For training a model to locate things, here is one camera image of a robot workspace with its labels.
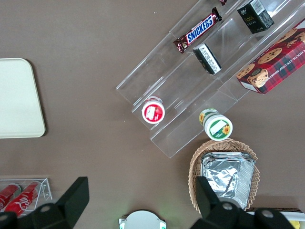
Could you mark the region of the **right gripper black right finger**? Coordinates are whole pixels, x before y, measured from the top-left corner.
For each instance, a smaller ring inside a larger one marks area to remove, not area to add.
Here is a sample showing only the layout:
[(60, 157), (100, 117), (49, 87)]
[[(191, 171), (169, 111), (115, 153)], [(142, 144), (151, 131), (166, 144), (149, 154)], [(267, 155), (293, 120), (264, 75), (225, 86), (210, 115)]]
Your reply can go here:
[(254, 216), (234, 203), (220, 201), (205, 177), (196, 178), (196, 201), (202, 217), (193, 229), (255, 229)]

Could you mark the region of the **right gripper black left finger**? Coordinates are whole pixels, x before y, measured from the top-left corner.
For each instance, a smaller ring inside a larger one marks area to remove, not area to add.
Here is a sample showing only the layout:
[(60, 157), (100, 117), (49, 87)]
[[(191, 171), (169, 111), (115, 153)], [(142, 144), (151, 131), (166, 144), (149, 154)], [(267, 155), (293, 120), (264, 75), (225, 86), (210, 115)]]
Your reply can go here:
[(72, 229), (90, 200), (87, 177), (79, 177), (55, 203), (38, 207), (18, 219), (19, 229)]

